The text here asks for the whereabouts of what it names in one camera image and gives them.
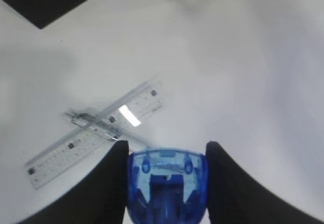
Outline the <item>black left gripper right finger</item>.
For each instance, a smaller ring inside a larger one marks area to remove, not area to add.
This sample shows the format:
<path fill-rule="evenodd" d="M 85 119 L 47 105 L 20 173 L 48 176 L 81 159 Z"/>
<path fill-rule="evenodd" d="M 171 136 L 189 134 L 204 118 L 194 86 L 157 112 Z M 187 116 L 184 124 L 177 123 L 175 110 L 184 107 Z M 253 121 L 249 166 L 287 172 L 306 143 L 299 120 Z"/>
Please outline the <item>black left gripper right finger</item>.
<path fill-rule="evenodd" d="M 211 223 L 321 223 L 258 183 L 215 141 L 206 145 Z"/>

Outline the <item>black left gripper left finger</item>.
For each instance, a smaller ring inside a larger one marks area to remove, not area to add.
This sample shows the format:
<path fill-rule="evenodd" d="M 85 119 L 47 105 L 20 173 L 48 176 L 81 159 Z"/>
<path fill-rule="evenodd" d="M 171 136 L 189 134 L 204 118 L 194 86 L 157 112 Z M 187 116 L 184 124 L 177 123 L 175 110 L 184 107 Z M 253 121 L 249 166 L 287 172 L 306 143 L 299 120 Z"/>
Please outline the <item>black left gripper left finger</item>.
<path fill-rule="evenodd" d="M 123 223 L 128 157 L 129 143 L 116 142 L 81 182 L 23 223 Z"/>

